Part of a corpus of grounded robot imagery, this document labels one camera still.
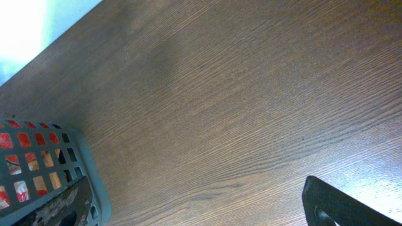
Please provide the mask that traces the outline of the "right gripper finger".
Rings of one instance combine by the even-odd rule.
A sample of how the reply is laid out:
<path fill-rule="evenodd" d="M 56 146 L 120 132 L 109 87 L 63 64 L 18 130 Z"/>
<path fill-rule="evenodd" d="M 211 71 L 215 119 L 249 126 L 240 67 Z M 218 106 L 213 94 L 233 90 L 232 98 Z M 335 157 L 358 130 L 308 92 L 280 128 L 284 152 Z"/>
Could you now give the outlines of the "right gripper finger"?
<path fill-rule="evenodd" d="M 315 176 L 307 176 L 302 202 L 308 226 L 401 224 Z"/>

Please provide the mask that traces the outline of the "yellow Nescafe coffee bag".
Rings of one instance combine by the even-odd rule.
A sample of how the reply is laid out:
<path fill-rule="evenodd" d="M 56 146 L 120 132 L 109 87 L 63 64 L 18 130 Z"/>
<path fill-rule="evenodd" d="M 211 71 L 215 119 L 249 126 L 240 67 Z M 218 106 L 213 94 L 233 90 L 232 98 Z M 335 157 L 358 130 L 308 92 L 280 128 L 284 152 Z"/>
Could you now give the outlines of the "yellow Nescafe coffee bag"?
<path fill-rule="evenodd" d="M 54 166 L 51 154 L 48 151 L 42 151 L 41 156 L 46 167 Z M 30 171 L 39 170 L 40 166 L 34 153 L 26 153 L 25 158 Z M 18 175 L 22 173 L 17 155 L 8 155 L 6 156 L 5 160 L 11 175 Z M 55 173 L 51 174 L 51 181 L 54 189 L 61 187 L 60 179 Z M 48 188 L 46 187 L 45 180 L 42 176 L 34 177 L 33 182 L 38 196 L 44 196 L 48 193 Z M 14 189 L 19 202 L 25 202 L 30 199 L 30 193 L 25 181 L 15 182 Z M 8 194 L 5 190 L 5 187 L 1 186 L 1 209 L 8 208 L 9 206 L 10 201 Z"/>

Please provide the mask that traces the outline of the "grey plastic shopping basket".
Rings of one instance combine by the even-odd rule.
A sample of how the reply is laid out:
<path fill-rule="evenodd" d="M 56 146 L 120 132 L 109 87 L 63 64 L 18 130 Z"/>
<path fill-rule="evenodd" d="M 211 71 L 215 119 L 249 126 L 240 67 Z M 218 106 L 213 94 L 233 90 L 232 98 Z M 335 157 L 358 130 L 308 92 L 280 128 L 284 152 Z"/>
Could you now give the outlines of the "grey plastic shopping basket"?
<path fill-rule="evenodd" d="M 71 127 L 62 127 L 62 142 L 44 147 L 1 150 L 1 186 L 5 187 L 10 206 L 1 209 L 1 225 L 106 225 L 111 218 L 111 202 L 97 172 L 84 135 Z M 54 166 L 46 167 L 42 151 L 51 154 Z M 34 153 L 39 170 L 30 171 L 25 154 Z M 21 174 L 11 175 L 6 156 L 17 155 Z M 60 179 L 54 189 L 51 174 Z M 48 193 L 38 196 L 33 178 L 42 176 Z M 17 200 L 14 183 L 25 181 L 30 199 Z"/>

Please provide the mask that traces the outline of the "orange spaghetti packet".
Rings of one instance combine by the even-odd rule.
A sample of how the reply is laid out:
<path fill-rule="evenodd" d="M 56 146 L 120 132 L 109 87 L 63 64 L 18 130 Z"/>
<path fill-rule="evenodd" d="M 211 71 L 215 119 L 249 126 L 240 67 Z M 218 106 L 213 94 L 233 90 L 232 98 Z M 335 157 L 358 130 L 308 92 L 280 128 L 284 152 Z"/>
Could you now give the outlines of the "orange spaghetti packet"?
<path fill-rule="evenodd" d="M 61 130 L 58 124 L 1 119 L 1 150 L 60 144 Z"/>

